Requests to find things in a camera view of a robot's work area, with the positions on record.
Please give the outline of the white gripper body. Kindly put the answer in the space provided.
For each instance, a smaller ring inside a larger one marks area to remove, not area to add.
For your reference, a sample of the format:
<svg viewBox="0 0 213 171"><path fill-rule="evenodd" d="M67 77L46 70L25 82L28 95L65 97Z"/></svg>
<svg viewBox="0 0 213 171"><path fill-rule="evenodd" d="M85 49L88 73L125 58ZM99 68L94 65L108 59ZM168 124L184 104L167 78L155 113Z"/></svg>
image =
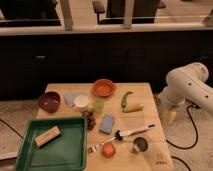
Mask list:
<svg viewBox="0 0 213 171"><path fill-rule="evenodd" d="M171 87L165 87L158 98L164 113L170 112L184 103L184 97Z"/></svg>

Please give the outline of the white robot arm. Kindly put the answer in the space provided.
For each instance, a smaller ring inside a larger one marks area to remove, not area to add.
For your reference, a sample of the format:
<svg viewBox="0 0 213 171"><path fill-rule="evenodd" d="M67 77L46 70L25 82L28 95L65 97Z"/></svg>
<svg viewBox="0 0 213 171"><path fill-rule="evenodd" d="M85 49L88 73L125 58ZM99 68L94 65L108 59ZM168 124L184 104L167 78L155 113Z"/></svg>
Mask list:
<svg viewBox="0 0 213 171"><path fill-rule="evenodd" d="M174 109L188 99L209 114L213 114L213 88L206 84L208 68L199 62L169 71L167 86L159 94L162 104L161 122L164 127L171 124L176 116Z"/></svg>

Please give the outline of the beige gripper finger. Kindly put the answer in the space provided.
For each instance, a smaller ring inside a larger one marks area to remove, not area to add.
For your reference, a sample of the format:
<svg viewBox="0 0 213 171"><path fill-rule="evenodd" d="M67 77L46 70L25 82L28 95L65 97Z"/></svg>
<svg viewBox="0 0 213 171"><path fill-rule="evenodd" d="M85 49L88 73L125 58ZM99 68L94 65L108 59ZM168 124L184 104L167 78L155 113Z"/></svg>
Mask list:
<svg viewBox="0 0 213 171"><path fill-rule="evenodd" d="M167 124L168 125L171 125L171 123L173 122L173 120L175 119L177 115L177 112L176 111L170 111L168 113L168 116L167 116Z"/></svg>

